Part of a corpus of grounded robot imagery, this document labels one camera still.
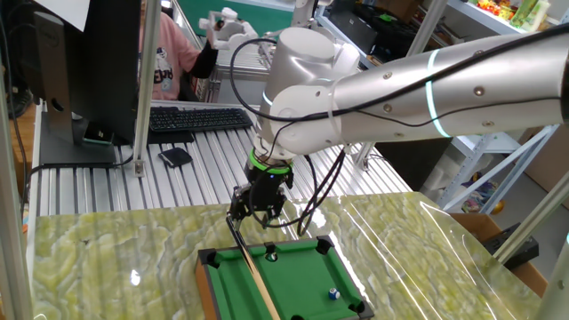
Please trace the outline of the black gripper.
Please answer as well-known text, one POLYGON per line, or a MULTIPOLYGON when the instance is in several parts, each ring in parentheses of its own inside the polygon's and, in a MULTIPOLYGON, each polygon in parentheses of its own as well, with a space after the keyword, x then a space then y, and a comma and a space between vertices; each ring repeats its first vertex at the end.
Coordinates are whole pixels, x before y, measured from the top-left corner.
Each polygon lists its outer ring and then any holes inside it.
POLYGON ((262 226, 268 228, 270 222, 280 216, 287 200, 282 185, 293 186, 292 167, 248 164, 245 175, 250 184, 234 188, 228 215, 238 222, 251 216, 251 211, 265 212, 262 226))

